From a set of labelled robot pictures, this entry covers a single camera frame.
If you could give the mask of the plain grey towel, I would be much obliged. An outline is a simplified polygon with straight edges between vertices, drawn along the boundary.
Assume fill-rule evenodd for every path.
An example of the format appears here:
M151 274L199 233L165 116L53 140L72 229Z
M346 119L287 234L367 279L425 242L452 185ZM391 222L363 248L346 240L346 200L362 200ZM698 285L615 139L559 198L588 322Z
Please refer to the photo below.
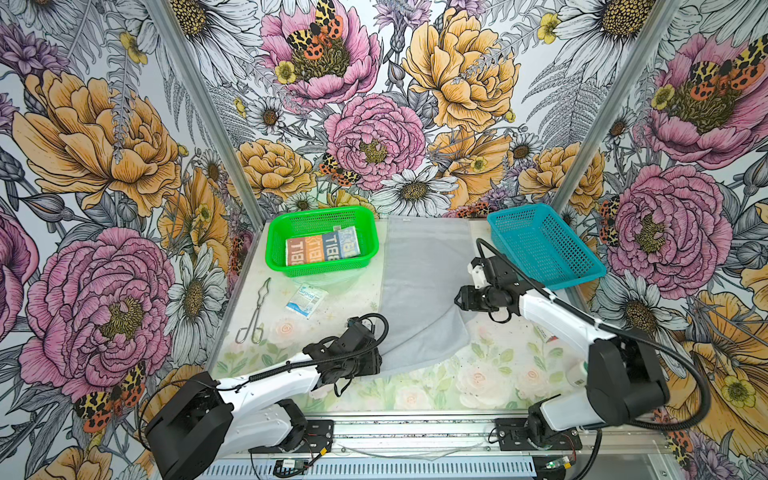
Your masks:
M433 366L469 344L465 322L474 315L454 298L471 283L467 266L474 252L467 220L387 220L379 313L389 332L379 346L380 378Z

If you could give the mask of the grey blue towel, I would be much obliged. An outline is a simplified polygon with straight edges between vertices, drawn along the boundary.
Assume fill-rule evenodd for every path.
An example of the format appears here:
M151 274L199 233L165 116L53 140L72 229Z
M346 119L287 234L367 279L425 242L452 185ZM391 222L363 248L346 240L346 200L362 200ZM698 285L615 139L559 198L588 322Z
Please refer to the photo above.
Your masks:
M285 260L287 266L299 266L356 258L361 252L356 229L338 227L323 234L288 239Z

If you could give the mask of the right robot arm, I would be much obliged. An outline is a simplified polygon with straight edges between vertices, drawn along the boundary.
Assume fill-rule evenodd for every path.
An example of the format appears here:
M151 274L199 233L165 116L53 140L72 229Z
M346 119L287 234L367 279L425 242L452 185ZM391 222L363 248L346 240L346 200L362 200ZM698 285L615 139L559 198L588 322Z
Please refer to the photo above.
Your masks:
M505 256L476 257L468 265L469 285L458 291L460 309L493 315L504 310L532 321L584 354L586 381L567 395L540 401L528 410L526 437L537 447L572 429L631 425L655 431L687 430L701 423L712 394L701 372L673 348L638 330L622 330L572 306L527 277ZM643 415L668 404L671 393L660 363L666 354L694 379L699 404L688 419L651 423Z

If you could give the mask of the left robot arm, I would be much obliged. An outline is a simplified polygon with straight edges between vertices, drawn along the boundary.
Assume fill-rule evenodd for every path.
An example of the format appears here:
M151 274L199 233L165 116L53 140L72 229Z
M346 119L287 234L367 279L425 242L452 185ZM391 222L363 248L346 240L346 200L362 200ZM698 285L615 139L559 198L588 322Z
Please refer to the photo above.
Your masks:
M282 364L221 380L202 372L178 383L142 433L160 477L195 479L217 458L252 448L295 450L308 422L293 397L379 374L378 348L389 331L383 315L368 313Z

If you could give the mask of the teal plastic basket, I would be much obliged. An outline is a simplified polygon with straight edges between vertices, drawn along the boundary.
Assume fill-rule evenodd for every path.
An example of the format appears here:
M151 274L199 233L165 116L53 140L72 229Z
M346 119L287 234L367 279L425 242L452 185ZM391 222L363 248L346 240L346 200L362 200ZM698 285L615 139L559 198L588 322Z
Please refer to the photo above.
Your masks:
M598 280L606 267L546 204L529 204L487 217L495 247L530 278L556 291Z

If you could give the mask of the small blue white packet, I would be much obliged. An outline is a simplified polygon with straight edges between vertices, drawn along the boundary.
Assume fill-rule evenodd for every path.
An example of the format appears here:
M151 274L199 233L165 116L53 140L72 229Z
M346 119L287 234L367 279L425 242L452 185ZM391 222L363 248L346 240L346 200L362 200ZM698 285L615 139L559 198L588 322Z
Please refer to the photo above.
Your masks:
M322 288L302 284L286 303L286 309L302 318L308 319L327 295L328 292Z

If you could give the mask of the metal tongs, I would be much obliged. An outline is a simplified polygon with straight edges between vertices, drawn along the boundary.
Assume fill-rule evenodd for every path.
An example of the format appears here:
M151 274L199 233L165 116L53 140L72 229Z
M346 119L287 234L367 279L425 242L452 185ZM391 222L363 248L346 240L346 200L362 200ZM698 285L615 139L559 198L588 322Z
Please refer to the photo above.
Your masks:
M244 344L249 340L252 344L257 345L263 338L263 327L259 325L259 317L261 314L262 306L269 294L269 287L271 278L268 277L261 285L257 292L256 307L251 315L247 326L240 328L235 335L235 343L238 345Z

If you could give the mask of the green plastic basket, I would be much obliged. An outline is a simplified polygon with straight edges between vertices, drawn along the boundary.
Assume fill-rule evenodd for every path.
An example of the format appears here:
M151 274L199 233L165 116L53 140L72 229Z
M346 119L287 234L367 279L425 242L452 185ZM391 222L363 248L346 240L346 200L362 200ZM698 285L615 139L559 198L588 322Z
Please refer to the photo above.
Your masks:
M335 228L354 227L361 254L344 260L287 266L286 241L291 238L323 234ZM379 251L374 214L362 206L336 207L285 214L269 226L265 260L270 269L288 277L318 275L368 266Z

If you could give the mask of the aluminium front rail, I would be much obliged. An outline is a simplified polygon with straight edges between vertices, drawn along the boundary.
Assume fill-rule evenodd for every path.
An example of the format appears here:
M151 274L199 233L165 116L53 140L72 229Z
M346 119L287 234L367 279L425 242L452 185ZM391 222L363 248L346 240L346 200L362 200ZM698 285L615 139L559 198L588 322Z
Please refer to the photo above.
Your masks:
M406 412L402 415L367 414L308 415L309 419L335 422L330 456L364 456L413 461L437 461L451 456L574 456L583 464L593 450L603 455L666 453L664 437L634 427L608 428L598 438L593 431L577 429L582 442L579 451L503 452L488 439L495 418L523 418L517 412L485 414Z

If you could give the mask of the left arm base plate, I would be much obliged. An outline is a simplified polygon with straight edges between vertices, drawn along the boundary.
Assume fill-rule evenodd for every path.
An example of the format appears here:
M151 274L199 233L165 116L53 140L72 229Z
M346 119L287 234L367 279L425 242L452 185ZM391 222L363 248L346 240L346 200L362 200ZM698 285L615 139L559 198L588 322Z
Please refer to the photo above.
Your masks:
M294 428L288 436L276 446L250 448L253 454L309 453L317 454L322 450L332 451L335 422L328 419L309 419L304 427Z

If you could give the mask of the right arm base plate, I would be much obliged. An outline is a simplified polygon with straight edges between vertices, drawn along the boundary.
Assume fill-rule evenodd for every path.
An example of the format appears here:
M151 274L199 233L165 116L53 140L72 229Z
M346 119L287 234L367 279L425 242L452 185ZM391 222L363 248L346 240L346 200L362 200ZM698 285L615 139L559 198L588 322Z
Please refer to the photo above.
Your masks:
M576 429L555 433L536 443L524 418L495 418L493 423L488 439L503 452L579 451L582 449L582 442Z

